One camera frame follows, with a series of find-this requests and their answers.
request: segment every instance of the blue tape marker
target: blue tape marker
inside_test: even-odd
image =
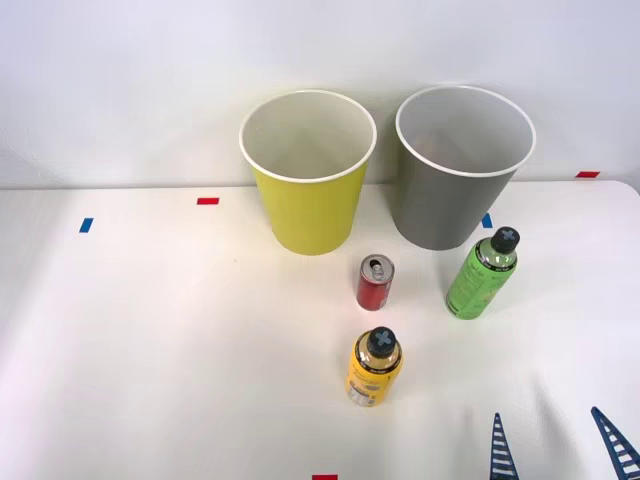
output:
[[[482,217],[482,226],[484,228],[493,228],[493,223],[491,223],[491,215],[489,213],[485,213],[484,217]]]
[[[93,223],[93,218],[85,218],[80,226],[80,233],[89,233],[89,229],[91,228],[91,224]]]

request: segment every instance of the yellow bottle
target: yellow bottle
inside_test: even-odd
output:
[[[346,385],[351,400],[363,407],[381,404],[403,361],[400,343],[390,329],[364,332],[351,350]]]

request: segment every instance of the soda can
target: soda can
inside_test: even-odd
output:
[[[369,255],[360,265],[356,298],[365,310],[380,310],[387,303],[395,267],[384,255]]]

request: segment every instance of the blue ladder pattern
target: blue ladder pattern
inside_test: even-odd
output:
[[[502,428],[500,414],[493,420],[493,436],[491,437],[491,476],[489,480],[519,480],[516,464],[513,463],[507,437]]]
[[[618,480],[640,479],[640,455],[638,452],[598,408],[593,407],[591,415],[598,425]]]

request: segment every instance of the pull tab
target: pull tab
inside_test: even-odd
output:
[[[373,278],[375,278],[376,280],[382,280],[384,278],[384,269],[382,268],[382,264],[379,261],[371,260],[369,262],[369,266],[371,267]]]

